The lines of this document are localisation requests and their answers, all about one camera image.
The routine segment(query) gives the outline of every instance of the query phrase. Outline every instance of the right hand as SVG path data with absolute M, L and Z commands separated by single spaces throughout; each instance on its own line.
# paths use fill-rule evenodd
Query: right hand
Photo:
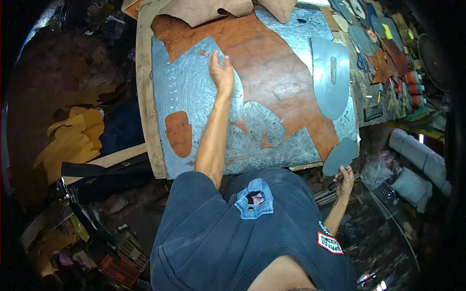
M 351 190 L 353 189 L 354 185 L 354 174 L 353 174 L 353 169 L 351 166 L 348 166 L 346 168 L 343 168 L 343 166 L 340 166 L 340 173 L 336 174 L 335 177 L 333 178 L 333 181 L 335 182 L 341 175 L 343 175 L 343 182 L 337 186 L 336 188 L 336 197 L 338 198 L 345 198 L 349 199 Z
M 218 93 L 231 96 L 234 87 L 234 73 L 230 57 L 225 56 L 222 67 L 219 63 L 219 51 L 215 50 L 209 60 L 209 70 Z

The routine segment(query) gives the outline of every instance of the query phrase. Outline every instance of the scissors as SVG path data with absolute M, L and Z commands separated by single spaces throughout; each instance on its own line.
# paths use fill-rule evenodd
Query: scissors
M 354 49 L 356 50 L 356 53 L 357 53 L 357 62 L 356 62 L 357 68 L 362 70 L 365 73 L 369 72 L 369 64 L 367 63 L 366 59 L 363 58 L 363 56 L 361 55 L 361 52 L 359 51 L 359 48 L 357 47 L 357 45 L 354 43 L 353 40 L 351 40 L 351 43 L 353 44 Z

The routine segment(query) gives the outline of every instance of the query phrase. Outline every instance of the shirt pocket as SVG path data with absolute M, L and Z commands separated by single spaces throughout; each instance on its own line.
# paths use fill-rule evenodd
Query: shirt pocket
M 259 205 L 248 203 L 248 195 L 261 194 L 264 201 Z M 234 206 L 240 211 L 241 219 L 257 219 L 263 214 L 273 214 L 274 212 L 274 197 L 270 188 L 263 179 L 257 178 L 249 182 L 248 186 L 244 188 L 237 195 Z

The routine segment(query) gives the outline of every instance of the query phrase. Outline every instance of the oval leather cutout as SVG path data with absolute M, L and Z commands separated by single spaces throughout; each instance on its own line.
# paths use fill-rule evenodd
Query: oval leather cutout
M 189 124 L 188 114 L 178 111 L 165 118 L 165 134 L 168 142 L 177 156 L 186 158 L 192 148 L 192 126 Z

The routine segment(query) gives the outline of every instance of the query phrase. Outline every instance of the red thread spool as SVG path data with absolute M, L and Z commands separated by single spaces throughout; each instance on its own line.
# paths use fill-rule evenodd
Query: red thread spool
M 422 92 L 425 90 L 424 85 L 421 84 L 410 84 L 408 86 L 408 92 L 411 95 L 422 95 Z
M 416 71 L 408 72 L 404 76 L 404 80 L 408 84 L 419 84 L 421 82 L 421 79 L 422 79 L 421 74 L 419 74 Z
M 424 104 L 427 103 L 427 100 L 424 99 L 422 95 L 412 95 L 411 96 L 411 106 L 414 108 L 424 107 Z

